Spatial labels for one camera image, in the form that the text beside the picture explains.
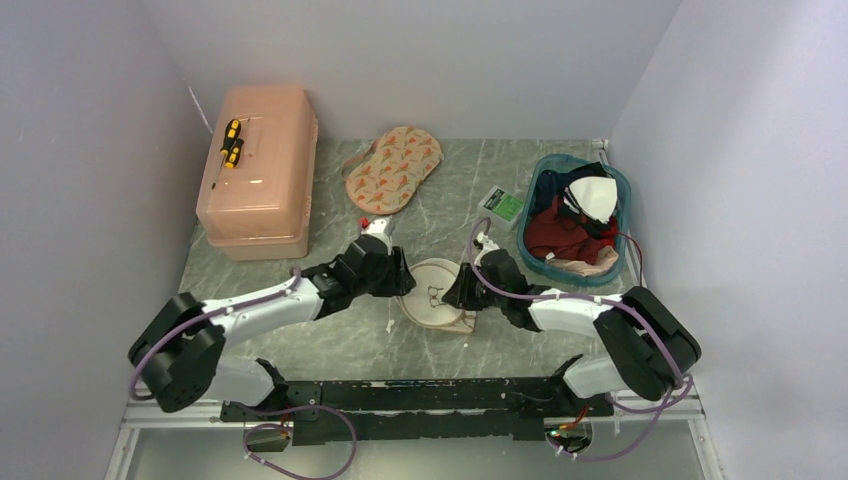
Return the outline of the white mesh laundry bag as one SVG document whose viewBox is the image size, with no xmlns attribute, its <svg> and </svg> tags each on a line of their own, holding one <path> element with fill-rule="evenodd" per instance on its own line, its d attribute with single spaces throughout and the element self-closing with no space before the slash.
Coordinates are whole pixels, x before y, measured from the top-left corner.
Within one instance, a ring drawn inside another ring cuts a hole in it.
<svg viewBox="0 0 848 480">
<path fill-rule="evenodd" d="M 469 335 L 474 332 L 476 313 L 447 304 L 443 297 L 459 274 L 459 265 L 442 258 L 430 258 L 409 268 L 415 287 L 396 300 L 402 313 L 415 325 Z"/>
</svg>

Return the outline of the patterned beige oven mitt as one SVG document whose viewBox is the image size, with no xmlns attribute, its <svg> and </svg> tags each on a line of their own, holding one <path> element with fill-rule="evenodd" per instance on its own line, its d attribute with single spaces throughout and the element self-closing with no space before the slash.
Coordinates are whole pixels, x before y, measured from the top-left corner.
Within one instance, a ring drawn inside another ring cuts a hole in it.
<svg viewBox="0 0 848 480">
<path fill-rule="evenodd" d="M 343 163 L 346 193 L 366 213 L 395 214 L 411 201 L 443 158 L 439 141 L 429 132 L 395 127 Z"/>
</svg>

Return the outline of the dark red bra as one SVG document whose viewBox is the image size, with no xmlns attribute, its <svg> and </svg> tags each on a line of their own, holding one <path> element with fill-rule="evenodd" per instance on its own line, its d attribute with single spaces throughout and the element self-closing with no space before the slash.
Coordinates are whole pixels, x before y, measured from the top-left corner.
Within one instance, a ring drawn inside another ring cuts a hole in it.
<svg viewBox="0 0 848 480">
<path fill-rule="evenodd" d="M 539 259 L 552 254 L 555 259 L 596 264 L 601 251 L 615 245 L 618 232 L 615 217 L 606 223 L 595 221 L 574 212 L 557 195 L 550 207 L 531 218 L 523 242 L 527 251 Z"/>
</svg>

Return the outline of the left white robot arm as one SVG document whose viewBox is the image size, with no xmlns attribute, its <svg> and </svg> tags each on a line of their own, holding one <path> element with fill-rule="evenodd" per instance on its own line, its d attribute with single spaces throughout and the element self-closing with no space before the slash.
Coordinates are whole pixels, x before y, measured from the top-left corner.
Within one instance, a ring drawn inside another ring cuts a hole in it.
<svg viewBox="0 0 848 480">
<path fill-rule="evenodd" d="M 155 401 L 165 413 L 211 398 L 275 419 L 289 401 L 284 376 L 265 359 L 225 359 L 228 348 L 328 317 L 362 295 L 402 297 L 415 286 L 403 249 L 363 234 L 331 261 L 294 269 L 290 279 L 265 289 L 206 301 L 180 293 L 130 348 L 134 371 L 128 394 Z"/>
</svg>

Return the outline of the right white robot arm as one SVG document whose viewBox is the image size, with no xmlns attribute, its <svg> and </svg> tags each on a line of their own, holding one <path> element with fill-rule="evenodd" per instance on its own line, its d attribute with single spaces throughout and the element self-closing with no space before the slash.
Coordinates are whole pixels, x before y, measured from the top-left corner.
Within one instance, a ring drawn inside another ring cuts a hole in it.
<svg viewBox="0 0 848 480">
<path fill-rule="evenodd" d="M 496 308 L 519 329 L 599 340 L 600 352 L 568 361 L 551 388 L 552 404 L 564 415 L 578 413 L 590 397 L 622 390 L 658 401 L 702 356 L 693 335 L 649 289 L 593 296 L 532 284 L 504 249 L 462 263 L 441 300 L 465 311 Z"/>
</svg>

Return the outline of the green white small box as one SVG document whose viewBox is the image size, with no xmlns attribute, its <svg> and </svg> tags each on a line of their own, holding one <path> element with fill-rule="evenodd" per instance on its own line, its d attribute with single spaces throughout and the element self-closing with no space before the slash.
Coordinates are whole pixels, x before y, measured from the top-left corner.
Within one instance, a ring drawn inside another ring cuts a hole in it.
<svg viewBox="0 0 848 480">
<path fill-rule="evenodd" d="M 524 201 L 508 191 L 493 186 L 478 202 L 477 215 L 488 218 L 492 226 L 511 231 L 524 210 Z"/>
</svg>

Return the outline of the navy blue cloth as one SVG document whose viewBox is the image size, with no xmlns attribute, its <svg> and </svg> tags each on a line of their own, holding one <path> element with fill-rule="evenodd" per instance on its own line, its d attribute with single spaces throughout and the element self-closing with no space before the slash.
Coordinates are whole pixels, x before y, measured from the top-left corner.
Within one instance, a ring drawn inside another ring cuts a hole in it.
<svg viewBox="0 0 848 480">
<path fill-rule="evenodd" d="M 586 177 L 609 177 L 609 174 L 599 162 L 583 165 L 568 172 L 542 171 L 536 180 L 529 215 L 535 216 L 547 210 L 553 205 L 554 198 L 561 195 L 571 183 Z"/>
</svg>

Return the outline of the pink plastic storage box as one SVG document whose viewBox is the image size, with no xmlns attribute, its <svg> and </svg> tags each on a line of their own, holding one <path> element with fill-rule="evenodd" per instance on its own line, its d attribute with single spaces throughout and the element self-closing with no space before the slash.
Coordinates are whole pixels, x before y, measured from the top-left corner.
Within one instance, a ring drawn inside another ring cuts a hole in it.
<svg viewBox="0 0 848 480">
<path fill-rule="evenodd" d="M 238 165 L 220 165 L 224 129 L 242 123 Z M 297 84 L 236 86 L 223 101 L 196 215 L 208 243 L 236 261 L 302 258 L 308 252 L 318 120 Z"/>
</svg>

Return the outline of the beige pink cloth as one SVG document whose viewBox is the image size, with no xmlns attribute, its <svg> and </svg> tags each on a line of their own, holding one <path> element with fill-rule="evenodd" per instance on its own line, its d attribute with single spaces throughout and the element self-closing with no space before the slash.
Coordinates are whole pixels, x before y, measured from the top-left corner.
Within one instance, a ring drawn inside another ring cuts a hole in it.
<svg viewBox="0 0 848 480">
<path fill-rule="evenodd" d="M 619 258 L 619 254 L 613 247 L 605 246 L 599 251 L 594 264 L 581 260 L 555 258 L 552 253 L 546 256 L 545 264 L 580 277 L 593 277 L 609 272 L 618 262 Z"/>
</svg>

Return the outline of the yellow black screwdriver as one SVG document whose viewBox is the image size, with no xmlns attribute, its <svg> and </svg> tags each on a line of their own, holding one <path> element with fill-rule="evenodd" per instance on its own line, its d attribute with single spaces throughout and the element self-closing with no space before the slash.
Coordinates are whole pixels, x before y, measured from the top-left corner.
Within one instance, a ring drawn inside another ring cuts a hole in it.
<svg viewBox="0 0 848 480">
<path fill-rule="evenodd" d="M 212 189 L 217 186 L 219 177 L 225 169 L 233 169 L 238 165 L 243 146 L 244 140 L 240 137 L 224 140 L 220 150 L 221 161 L 212 182 Z"/>
<path fill-rule="evenodd" d="M 224 137 L 222 141 L 222 146 L 220 152 L 222 154 L 228 153 L 231 151 L 232 147 L 235 145 L 236 141 L 239 139 L 240 132 L 242 128 L 242 123 L 239 119 L 231 119 L 224 129 Z"/>
</svg>

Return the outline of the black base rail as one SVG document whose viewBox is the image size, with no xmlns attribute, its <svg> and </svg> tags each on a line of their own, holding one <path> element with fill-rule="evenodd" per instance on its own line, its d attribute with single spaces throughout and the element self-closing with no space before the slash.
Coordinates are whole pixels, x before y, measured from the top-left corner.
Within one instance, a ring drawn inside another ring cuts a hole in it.
<svg viewBox="0 0 848 480">
<path fill-rule="evenodd" d="M 387 381 L 292 381 L 285 397 L 247 410 L 221 409 L 230 423 L 282 420 L 296 446 L 360 441 L 509 437 L 537 441 L 558 420 L 610 417 L 603 395 L 575 396 L 553 377 Z"/>
</svg>

